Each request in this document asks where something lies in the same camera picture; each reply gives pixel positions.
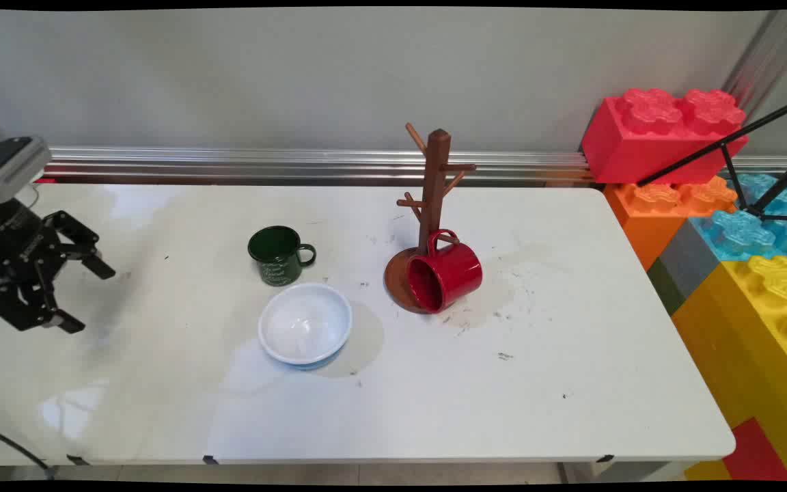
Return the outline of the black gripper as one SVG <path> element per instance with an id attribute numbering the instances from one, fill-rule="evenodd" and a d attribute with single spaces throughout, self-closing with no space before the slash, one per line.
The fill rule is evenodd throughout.
<path id="1" fill-rule="evenodd" d="M 54 280 L 62 260 L 79 261 L 102 279 L 115 277 L 97 242 L 97 233 L 64 210 L 41 217 L 16 198 L 0 203 L 0 318 L 19 332 L 83 331 L 85 323 L 57 305 Z"/>

